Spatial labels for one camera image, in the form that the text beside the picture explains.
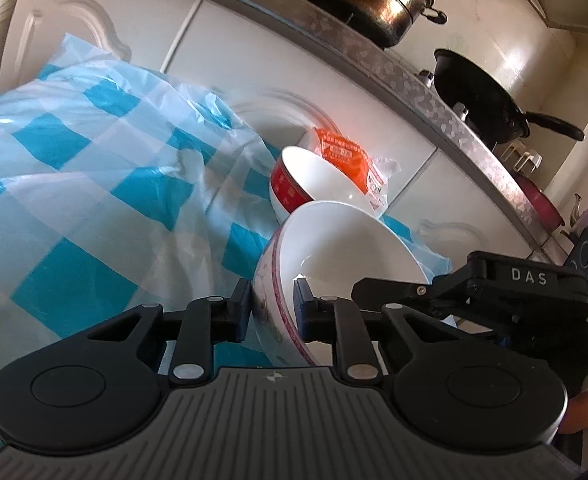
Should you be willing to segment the person's hand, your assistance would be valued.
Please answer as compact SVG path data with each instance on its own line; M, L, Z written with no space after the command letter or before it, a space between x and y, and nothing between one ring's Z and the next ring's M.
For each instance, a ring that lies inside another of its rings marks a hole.
M588 390L568 401L566 413L559 426L560 434L576 434L588 429Z

